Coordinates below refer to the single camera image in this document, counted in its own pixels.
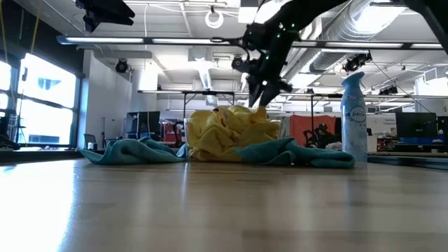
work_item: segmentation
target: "teal towel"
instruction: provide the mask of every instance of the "teal towel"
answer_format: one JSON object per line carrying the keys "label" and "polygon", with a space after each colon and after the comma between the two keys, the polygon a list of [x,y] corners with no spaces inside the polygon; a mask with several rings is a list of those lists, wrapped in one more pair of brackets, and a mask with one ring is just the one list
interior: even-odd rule
{"label": "teal towel", "polygon": [[79,151],[96,165],[164,164],[186,161],[184,146],[178,154],[175,154],[170,147],[159,144],[149,137],[110,142],[104,155],[90,150]]}
{"label": "teal towel", "polygon": [[253,165],[309,164],[322,168],[352,168],[355,165],[354,157],[348,153],[297,146],[294,138],[254,144],[236,152],[241,155],[243,162]]}

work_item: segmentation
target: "bottle label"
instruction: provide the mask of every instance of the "bottle label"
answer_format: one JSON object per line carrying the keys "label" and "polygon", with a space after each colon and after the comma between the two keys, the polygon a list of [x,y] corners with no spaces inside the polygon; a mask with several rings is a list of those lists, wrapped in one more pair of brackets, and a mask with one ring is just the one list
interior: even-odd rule
{"label": "bottle label", "polygon": [[350,120],[357,123],[365,122],[365,109],[363,107],[356,107],[350,111]]}

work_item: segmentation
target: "security camera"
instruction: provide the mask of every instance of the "security camera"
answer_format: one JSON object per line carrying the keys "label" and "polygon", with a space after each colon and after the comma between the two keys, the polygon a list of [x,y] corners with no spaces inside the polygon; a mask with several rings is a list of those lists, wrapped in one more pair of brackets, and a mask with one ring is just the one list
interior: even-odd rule
{"label": "security camera", "polygon": [[127,59],[119,59],[115,70],[117,73],[124,74],[129,69],[129,65],[127,64]]}

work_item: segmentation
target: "chair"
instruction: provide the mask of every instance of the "chair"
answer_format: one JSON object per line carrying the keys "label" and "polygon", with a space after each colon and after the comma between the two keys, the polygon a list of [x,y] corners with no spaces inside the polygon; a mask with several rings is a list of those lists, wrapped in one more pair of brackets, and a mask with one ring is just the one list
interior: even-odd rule
{"label": "chair", "polygon": [[97,143],[97,139],[96,139],[95,136],[92,135],[92,134],[84,134],[84,149],[87,150],[87,148],[88,148],[87,145],[88,145],[89,143],[94,143],[94,144],[96,144],[96,143]]}

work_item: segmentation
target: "ceiling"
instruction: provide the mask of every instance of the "ceiling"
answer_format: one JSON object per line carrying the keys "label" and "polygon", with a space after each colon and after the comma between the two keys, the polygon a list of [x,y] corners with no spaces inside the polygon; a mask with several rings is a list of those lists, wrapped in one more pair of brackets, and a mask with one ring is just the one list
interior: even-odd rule
{"label": "ceiling", "polygon": [[[15,0],[25,7],[31,13],[37,12],[37,0]],[[41,19],[56,28],[63,34],[80,36],[83,34],[82,17],[84,11],[77,8],[73,0],[43,0]],[[231,15],[238,16],[239,0],[227,1],[229,8],[225,11],[231,12]],[[101,24],[93,33],[93,36],[145,36],[144,13],[145,5],[130,5],[136,17],[133,19],[134,25],[131,27],[116,24]],[[238,37],[241,36],[246,28],[246,24],[238,23],[238,18],[229,15],[224,16],[224,23],[218,29],[212,29],[205,24],[204,17],[207,14],[208,7],[191,7],[185,6],[186,21],[181,13],[180,6],[163,6],[172,11],[168,11],[159,7],[149,6],[146,9],[146,35],[147,36],[164,36],[164,37]],[[330,10],[322,15],[323,24],[329,21],[337,10]],[[426,21],[417,13],[406,10],[402,15],[393,21],[385,30],[374,37],[376,41],[424,41],[436,42]],[[110,45],[103,46],[102,51],[118,52],[123,50],[149,50],[153,53],[160,67],[164,70],[159,75],[159,84],[169,87],[172,83],[192,83],[193,79],[198,79],[198,72],[194,69],[188,69],[186,64],[188,58],[188,46],[128,46],[128,45]],[[241,55],[243,52],[239,48],[231,47],[214,47],[211,48],[213,53],[229,53],[232,55]],[[424,51],[372,51],[373,59],[383,69],[388,77],[404,76],[400,79],[399,85],[407,92],[413,91],[413,77],[418,75],[417,72],[409,72],[409,70],[419,69],[425,70],[430,67],[422,68],[427,64],[444,64],[448,63],[448,56],[441,52],[424,52]],[[109,58],[110,62],[116,62],[117,59]],[[145,63],[144,59],[130,59],[129,63],[133,67],[142,67]],[[402,70],[401,64],[408,64],[406,71]],[[324,75],[317,82],[318,86],[314,86],[315,92],[340,92],[342,89],[339,69],[336,66],[330,71],[334,75]],[[368,89],[388,80],[378,67],[372,64],[364,66],[363,71],[366,77],[363,79],[364,86]],[[210,70],[212,79],[219,80],[235,80],[241,79],[241,74],[230,69],[230,60],[221,60],[216,68]]]}

